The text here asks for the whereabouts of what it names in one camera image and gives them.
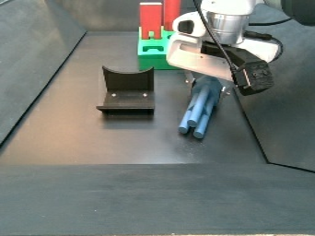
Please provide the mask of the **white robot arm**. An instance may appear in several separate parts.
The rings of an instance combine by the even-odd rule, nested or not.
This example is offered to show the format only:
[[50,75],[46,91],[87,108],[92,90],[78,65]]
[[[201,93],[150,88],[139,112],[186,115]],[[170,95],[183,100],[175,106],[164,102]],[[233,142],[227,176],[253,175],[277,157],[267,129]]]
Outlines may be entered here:
[[166,53],[171,65],[234,82],[246,96],[274,85],[269,64],[283,53],[281,41],[246,29],[258,5],[315,26],[315,0],[202,0],[174,20]]

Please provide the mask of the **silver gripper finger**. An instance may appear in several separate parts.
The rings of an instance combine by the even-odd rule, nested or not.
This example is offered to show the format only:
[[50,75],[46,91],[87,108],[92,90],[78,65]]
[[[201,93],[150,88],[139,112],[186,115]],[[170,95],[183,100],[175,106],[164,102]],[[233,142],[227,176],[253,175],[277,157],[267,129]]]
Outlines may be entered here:
[[189,70],[185,70],[183,73],[185,73],[185,77],[186,77],[185,82],[190,86],[190,88],[193,88],[195,85],[195,80],[197,80],[194,77],[194,74]]
[[222,87],[221,98],[226,98],[230,95],[229,87]]

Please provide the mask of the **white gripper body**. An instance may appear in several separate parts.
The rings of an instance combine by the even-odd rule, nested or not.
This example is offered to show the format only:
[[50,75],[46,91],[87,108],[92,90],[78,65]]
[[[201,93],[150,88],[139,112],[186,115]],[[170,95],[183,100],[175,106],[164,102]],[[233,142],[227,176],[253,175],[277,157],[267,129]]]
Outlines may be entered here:
[[217,11],[203,11],[202,14],[191,12],[179,16],[172,23],[175,33],[170,38],[167,62],[182,69],[233,80],[227,59],[221,55],[206,29],[210,27],[226,50],[247,50],[270,63],[277,58],[279,46],[243,36],[247,20],[247,13]]

